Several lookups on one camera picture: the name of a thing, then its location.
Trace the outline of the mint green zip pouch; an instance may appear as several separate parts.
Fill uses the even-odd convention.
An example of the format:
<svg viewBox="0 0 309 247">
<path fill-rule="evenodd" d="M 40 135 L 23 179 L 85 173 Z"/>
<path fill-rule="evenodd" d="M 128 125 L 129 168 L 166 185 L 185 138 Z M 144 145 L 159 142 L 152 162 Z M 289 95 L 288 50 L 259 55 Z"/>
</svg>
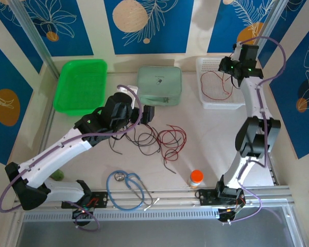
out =
<svg viewBox="0 0 309 247">
<path fill-rule="evenodd" d="M 182 93 L 182 71 L 174 66 L 142 66 L 138 70 L 137 87 L 143 105 L 178 105 Z"/>
</svg>

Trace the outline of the white plastic basket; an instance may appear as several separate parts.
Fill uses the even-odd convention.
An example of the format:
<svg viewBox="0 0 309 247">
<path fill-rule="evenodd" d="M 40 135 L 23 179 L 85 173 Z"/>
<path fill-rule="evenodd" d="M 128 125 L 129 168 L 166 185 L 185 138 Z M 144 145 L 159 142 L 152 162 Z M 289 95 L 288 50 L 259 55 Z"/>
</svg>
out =
<svg viewBox="0 0 309 247">
<path fill-rule="evenodd" d="M 235 110 L 245 105 L 237 81 L 219 72 L 222 57 L 206 56 L 196 59 L 199 99 L 207 110 Z"/>
</svg>

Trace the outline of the green plastic basket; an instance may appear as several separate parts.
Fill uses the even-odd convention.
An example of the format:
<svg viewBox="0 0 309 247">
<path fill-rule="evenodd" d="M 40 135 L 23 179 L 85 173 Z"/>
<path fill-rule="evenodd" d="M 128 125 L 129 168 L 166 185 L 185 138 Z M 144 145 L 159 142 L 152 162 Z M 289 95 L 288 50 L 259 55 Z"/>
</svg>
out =
<svg viewBox="0 0 309 247">
<path fill-rule="evenodd" d="M 72 60 L 64 64 L 53 106 L 57 112 L 82 116 L 105 103 L 107 63 L 102 59 Z"/>
</svg>

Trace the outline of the blue stethoscope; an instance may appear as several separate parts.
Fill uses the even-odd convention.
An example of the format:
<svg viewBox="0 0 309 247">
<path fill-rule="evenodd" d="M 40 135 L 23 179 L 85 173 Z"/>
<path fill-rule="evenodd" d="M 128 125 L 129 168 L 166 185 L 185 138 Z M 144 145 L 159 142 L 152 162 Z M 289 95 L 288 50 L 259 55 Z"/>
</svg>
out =
<svg viewBox="0 0 309 247">
<path fill-rule="evenodd" d="M 111 179 L 114 178 L 117 182 L 124 182 L 126 187 L 133 192 L 136 197 L 140 200 L 139 204 L 137 206 L 134 206 L 132 208 L 125 208 L 119 206 L 115 199 L 112 197 L 112 193 L 110 190 L 110 181 Z M 123 170 L 116 170 L 112 173 L 109 174 L 107 180 L 106 180 L 106 190 L 108 197 L 113 204 L 113 206 L 121 211 L 134 211 L 137 209 L 140 209 L 143 205 L 145 208 L 143 211 L 146 211 L 150 209 L 152 206 L 158 203 L 160 198 L 154 199 L 145 186 L 144 182 L 142 179 L 134 172 L 132 173 L 127 173 L 126 171 Z"/>
</svg>

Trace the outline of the orange lid pill bottle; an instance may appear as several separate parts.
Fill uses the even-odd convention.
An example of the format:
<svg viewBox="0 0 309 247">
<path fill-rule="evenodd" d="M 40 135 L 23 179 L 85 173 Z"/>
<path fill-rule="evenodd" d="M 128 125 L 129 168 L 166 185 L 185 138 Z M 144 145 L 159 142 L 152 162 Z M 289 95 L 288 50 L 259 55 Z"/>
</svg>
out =
<svg viewBox="0 0 309 247">
<path fill-rule="evenodd" d="M 200 170 L 193 170 L 188 179 L 190 188 L 197 188 L 203 181 L 204 175 Z"/>
</svg>

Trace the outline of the small green bottle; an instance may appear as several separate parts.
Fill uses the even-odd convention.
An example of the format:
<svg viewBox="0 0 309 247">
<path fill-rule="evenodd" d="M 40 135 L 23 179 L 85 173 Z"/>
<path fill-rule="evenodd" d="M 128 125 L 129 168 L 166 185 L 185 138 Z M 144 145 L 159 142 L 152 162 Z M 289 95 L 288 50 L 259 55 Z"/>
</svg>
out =
<svg viewBox="0 0 309 247">
<path fill-rule="evenodd" d="M 54 181 L 62 181 L 64 179 L 64 173 L 58 169 L 50 175 L 50 178 Z"/>
</svg>

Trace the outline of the grey metal sheet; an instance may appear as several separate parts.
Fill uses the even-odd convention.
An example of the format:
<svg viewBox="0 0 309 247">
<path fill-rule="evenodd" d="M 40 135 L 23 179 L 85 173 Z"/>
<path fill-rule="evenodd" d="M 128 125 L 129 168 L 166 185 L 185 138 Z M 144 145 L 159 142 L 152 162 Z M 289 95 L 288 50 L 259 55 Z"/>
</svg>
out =
<svg viewBox="0 0 309 247">
<path fill-rule="evenodd" d="M 282 207 L 262 208 L 246 220 L 104 220 L 100 230 L 84 232 L 71 221 L 22 224 L 16 247 L 306 247 Z"/>
</svg>

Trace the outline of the aluminium frame post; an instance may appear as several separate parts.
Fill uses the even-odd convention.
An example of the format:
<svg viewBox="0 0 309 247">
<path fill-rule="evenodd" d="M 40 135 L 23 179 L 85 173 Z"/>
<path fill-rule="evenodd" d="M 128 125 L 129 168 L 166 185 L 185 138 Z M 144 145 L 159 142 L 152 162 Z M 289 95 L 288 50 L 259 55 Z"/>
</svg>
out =
<svg viewBox="0 0 309 247">
<path fill-rule="evenodd" d="M 259 66 L 261 68 L 265 67 L 265 64 L 273 54 L 273 52 L 277 48 L 277 44 L 268 38 L 275 39 L 276 34 L 274 32 L 278 29 L 278 22 L 281 19 L 281 16 L 286 10 L 286 5 L 289 0 L 272 0 L 272 8 L 268 15 L 266 16 L 266 20 L 264 21 L 263 27 L 260 31 L 260 38 L 256 40 L 255 44 L 259 46 L 259 52 L 257 55 L 257 60 L 259 62 Z"/>
<path fill-rule="evenodd" d="M 56 79 L 59 79 L 60 74 L 52 60 L 50 52 L 23 6 L 23 3 L 20 0 L 7 0 L 7 2 L 42 61 L 47 65 L 52 75 Z"/>
</svg>

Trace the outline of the aluminium rail frame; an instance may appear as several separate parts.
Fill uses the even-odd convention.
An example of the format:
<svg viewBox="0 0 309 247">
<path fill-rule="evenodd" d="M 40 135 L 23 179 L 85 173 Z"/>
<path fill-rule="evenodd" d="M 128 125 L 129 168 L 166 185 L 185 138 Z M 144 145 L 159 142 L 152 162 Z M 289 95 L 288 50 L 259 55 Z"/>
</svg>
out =
<svg viewBox="0 0 309 247">
<path fill-rule="evenodd" d="M 250 187 L 243 190 L 242 198 L 247 207 L 257 207 L 262 203 L 263 207 L 276 207 L 294 205 L 294 199 L 288 186 L 258 186 Z M 112 197 L 116 203 L 125 208 L 137 206 L 140 200 L 129 189 L 113 190 Z M 196 198 L 195 189 L 178 189 L 178 190 L 152 190 L 150 191 L 154 199 L 160 198 L 157 204 L 150 209 L 188 209 L 188 208 L 228 208 L 232 206 L 201 206 L 199 199 Z M 117 210 L 111 203 L 109 197 L 106 208 L 93 208 L 93 210 Z"/>
</svg>

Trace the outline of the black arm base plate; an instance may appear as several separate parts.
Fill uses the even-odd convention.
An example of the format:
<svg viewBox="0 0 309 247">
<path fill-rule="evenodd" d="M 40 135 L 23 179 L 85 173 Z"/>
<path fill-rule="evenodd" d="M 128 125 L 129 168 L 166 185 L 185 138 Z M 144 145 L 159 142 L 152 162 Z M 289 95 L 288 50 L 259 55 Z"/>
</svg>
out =
<svg viewBox="0 0 309 247">
<path fill-rule="evenodd" d="M 85 209 L 106 208 L 108 202 L 108 193 L 106 191 L 95 191 L 83 196 L 78 195 L 77 199 L 64 200 L 61 203 L 62 209 L 77 209 L 77 206 L 68 203 L 68 201 Z"/>
<path fill-rule="evenodd" d="M 195 196 L 200 201 L 201 206 L 244 206 L 245 200 L 242 198 L 244 191 L 242 189 L 232 189 L 225 193 L 215 189 L 199 189 Z"/>
</svg>

